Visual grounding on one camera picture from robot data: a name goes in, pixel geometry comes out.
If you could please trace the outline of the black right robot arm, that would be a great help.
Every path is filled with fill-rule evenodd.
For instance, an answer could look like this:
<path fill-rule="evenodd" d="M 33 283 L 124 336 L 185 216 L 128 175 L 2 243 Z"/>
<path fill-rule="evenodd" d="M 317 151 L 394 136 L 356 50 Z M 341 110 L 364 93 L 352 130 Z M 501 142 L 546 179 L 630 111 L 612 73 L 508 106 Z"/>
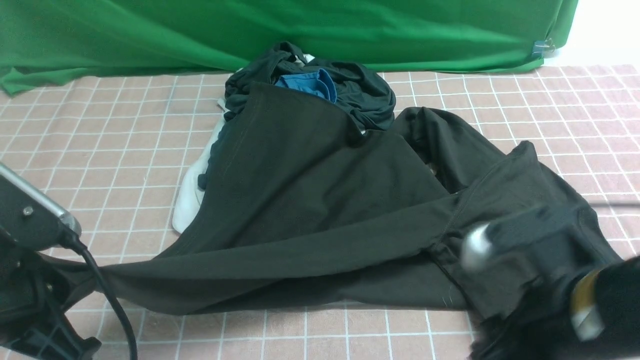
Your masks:
<path fill-rule="evenodd" d="M 483 324 L 471 360 L 639 358 L 639 257 L 525 291 L 505 318 Z"/>

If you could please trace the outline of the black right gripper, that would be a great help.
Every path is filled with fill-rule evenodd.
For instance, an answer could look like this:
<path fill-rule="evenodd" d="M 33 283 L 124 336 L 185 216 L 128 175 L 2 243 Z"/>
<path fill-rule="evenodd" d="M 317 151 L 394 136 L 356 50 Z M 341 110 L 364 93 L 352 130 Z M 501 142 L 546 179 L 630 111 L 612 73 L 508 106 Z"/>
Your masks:
<path fill-rule="evenodd" d="M 472 360 L 599 360 L 601 314 L 589 288 L 589 275 L 601 268 L 601 256 L 579 250 L 572 262 L 555 265 L 538 250 L 471 250 L 470 272 L 489 271 L 508 260 L 535 270 L 513 312 L 495 316 L 482 326 L 483 336 L 471 347 Z"/>

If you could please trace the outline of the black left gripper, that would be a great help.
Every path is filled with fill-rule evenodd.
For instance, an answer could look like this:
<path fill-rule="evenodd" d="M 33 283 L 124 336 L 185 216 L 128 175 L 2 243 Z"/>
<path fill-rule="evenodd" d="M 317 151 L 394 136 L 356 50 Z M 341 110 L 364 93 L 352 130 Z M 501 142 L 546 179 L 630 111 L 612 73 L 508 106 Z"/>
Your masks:
<path fill-rule="evenodd" d="M 102 343 L 66 317 L 68 285 L 36 251 L 1 235 L 1 346 L 36 360 L 91 360 Z"/>

